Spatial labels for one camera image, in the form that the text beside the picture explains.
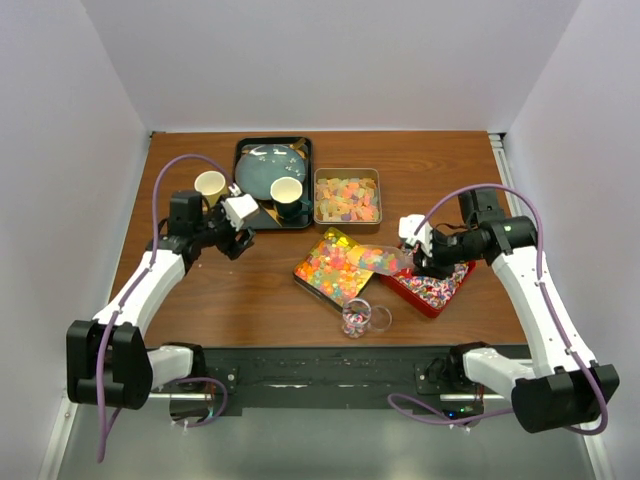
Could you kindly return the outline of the red tin of lollipops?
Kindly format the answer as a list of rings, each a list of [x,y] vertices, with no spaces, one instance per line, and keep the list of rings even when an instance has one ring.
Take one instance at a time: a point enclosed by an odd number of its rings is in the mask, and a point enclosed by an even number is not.
[[[476,262],[457,264],[445,279],[414,275],[403,270],[394,276],[380,275],[380,282],[428,318],[437,318],[474,272]]]

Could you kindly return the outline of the clear plastic scoop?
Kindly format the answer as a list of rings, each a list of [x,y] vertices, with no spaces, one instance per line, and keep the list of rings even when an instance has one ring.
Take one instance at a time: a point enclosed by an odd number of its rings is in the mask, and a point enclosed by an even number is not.
[[[358,245],[347,252],[346,259],[359,269],[384,276],[394,276],[414,268],[412,256],[392,246]]]

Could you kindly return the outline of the gold tin of star candies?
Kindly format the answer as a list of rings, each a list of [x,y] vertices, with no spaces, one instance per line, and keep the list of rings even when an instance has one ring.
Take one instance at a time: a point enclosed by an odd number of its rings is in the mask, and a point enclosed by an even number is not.
[[[358,297],[374,273],[357,268],[347,254],[359,243],[330,227],[294,267],[293,278],[304,289],[340,311]]]

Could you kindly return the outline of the silver tin of gummies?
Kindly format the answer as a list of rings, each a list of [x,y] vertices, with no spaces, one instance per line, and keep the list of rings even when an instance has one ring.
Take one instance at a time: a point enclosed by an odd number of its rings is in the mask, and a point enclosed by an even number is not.
[[[377,232],[382,223],[379,173],[374,168],[319,168],[313,180],[316,225],[345,232]]]

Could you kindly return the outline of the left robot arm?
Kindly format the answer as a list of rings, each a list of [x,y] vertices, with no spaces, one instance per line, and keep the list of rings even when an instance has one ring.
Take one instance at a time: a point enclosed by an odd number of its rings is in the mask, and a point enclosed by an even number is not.
[[[158,222],[142,260],[121,291],[90,320],[66,333],[67,393],[77,404],[137,410],[152,390],[174,382],[185,392],[207,380],[201,346],[169,343],[148,350],[144,335],[171,290],[206,248],[231,260],[255,235],[249,220],[259,212],[248,194],[234,192],[215,204],[197,191],[171,196],[169,215]]]

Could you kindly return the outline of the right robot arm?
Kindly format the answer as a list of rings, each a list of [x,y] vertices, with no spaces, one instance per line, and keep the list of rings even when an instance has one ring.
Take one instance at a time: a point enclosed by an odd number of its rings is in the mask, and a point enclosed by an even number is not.
[[[437,202],[459,200],[465,229],[437,232],[429,214],[402,218],[398,235],[417,253],[415,268],[444,273],[457,263],[483,260],[508,294],[525,333],[531,366],[511,360],[483,342],[454,347],[445,369],[448,386],[459,393],[477,384],[510,401],[524,430],[564,428],[583,436],[603,433],[607,403],[620,384],[615,367],[601,364],[573,325],[551,278],[544,253],[543,225],[529,216],[506,217],[497,191],[481,183],[460,188]]]

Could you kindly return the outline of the black tray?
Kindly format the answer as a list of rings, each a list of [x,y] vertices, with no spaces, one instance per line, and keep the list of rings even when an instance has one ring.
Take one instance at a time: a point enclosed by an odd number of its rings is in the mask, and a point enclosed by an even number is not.
[[[281,144],[287,145],[297,151],[305,159],[307,167],[306,179],[301,182],[304,189],[304,196],[311,202],[313,197],[312,173],[313,173],[313,145],[308,137],[300,136],[267,136],[267,137],[248,137],[240,140],[235,147],[235,158],[233,163],[233,180],[234,167],[240,157],[247,153],[251,147],[262,144]],[[300,230],[309,227],[313,223],[312,213],[307,216],[301,216],[293,221],[285,221],[281,219],[274,208],[272,199],[256,200],[259,205],[259,213],[251,221],[251,227],[254,230],[280,230],[291,229]]]

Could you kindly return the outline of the yellow mug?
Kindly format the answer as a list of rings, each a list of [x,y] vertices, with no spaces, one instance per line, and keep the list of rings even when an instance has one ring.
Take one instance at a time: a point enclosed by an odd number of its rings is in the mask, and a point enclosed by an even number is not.
[[[194,189],[214,206],[228,192],[226,177],[219,171],[205,171],[194,180]]]

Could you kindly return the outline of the dark green cup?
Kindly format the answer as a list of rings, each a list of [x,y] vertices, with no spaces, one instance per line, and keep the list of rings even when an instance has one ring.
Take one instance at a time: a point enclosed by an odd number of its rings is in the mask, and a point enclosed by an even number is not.
[[[270,195],[277,215],[287,222],[311,213],[312,205],[304,196],[303,185],[297,179],[277,179],[270,187]]]

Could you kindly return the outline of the dark teal plate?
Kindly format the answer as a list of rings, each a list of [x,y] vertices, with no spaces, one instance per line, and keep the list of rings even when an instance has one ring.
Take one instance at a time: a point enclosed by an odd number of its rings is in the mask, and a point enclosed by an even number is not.
[[[270,200],[271,185],[290,177],[303,182],[307,176],[305,159],[287,145],[262,144],[251,147],[234,167],[235,183],[256,200]]]

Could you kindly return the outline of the clear glass lid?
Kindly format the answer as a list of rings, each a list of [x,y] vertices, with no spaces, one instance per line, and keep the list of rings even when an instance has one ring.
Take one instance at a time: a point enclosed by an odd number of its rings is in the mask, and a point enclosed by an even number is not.
[[[371,316],[369,319],[369,330],[374,333],[386,332],[393,322],[391,311],[382,305],[374,305],[371,307]]]

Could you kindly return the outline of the glass goblet jar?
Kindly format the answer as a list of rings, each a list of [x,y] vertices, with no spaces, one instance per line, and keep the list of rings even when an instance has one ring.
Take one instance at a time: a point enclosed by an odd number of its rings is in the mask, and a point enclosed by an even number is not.
[[[364,299],[354,298],[342,308],[342,331],[352,339],[362,337],[368,328],[372,314],[371,305]]]

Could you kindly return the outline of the aluminium frame rail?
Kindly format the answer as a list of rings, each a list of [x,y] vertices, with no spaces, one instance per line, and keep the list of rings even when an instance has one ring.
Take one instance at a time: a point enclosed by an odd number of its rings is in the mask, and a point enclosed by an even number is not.
[[[494,134],[490,138],[491,148],[493,150],[496,163],[498,165],[501,180],[498,183],[506,186],[506,191],[497,191],[497,200],[506,217],[522,216],[520,211],[522,208],[531,206],[531,201],[516,191],[513,187],[511,170],[507,163],[506,149],[504,146],[504,138],[500,134]],[[232,173],[225,174],[229,196],[234,192],[243,191],[233,180]],[[444,369],[442,373],[438,373],[438,378],[444,378],[453,386],[473,386],[486,387],[481,384],[457,384],[452,383],[447,373],[447,361],[452,348],[447,348],[448,353],[444,358]],[[498,353],[507,357],[503,350],[497,349]],[[520,345],[515,348],[513,357],[507,357],[515,360],[525,367],[531,366],[531,355],[528,344]],[[506,402],[505,414],[517,420],[516,416],[510,413],[511,403],[503,396],[493,392],[486,399],[500,399]],[[229,392],[226,386],[219,380],[206,375],[200,382],[188,382],[184,379],[174,381],[172,383],[154,389],[149,394],[147,401],[153,399],[166,399],[169,401],[172,409],[172,424],[175,428],[181,430],[189,430],[206,426],[220,417],[229,416],[225,413],[227,403],[229,402]],[[253,410],[274,410],[274,409],[302,409],[302,410],[341,410],[341,411],[360,411],[360,410],[376,410],[376,411],[396,411],[401,415],[413,419],[415,421],[427,425],[444,425],[450,429],[469,430],[474,425],[488,417],[488,412],[484,408],[485,400],[482,398],[478,404],[463,405],[455,401],[453,403],[443,403],[439,408],[426,403],[414,396],[391,393],[387,396],[388,406],[383,409],[307,409],[307,408],[250,408]],[[40,475],[44,479],[54,479],[59,473],[64,462],[66,451],[69,445],[69,439],[74,428],[78,408],[82,405],[67,399],[61,406],[61,411],[56,421],[56,426],[51,437],[51,442],[47,450],[46,459],[43,463]],[[109,406],[93,405],[100,419],[100,432],[107,435],[113,424],[114,419],[119,412],[125,408],[115,408]],[[599,435],[583,436],[573,433],[575,442],[583,446],[586,452],[584,461],[585,474],[593,479],[609,479],[613,473],[608,463],[607,455],[604,451],[602,441]]]

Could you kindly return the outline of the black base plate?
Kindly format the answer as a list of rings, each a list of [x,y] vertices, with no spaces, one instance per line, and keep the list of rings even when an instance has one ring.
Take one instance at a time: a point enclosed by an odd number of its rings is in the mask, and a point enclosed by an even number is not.
[[[383,409],[391,393],[436,408],[488,398],[486,387],[436,376],[447,353],[442,346],[238,347],[206,348],[204,359],[229,392],[229,416],[250,408]]]

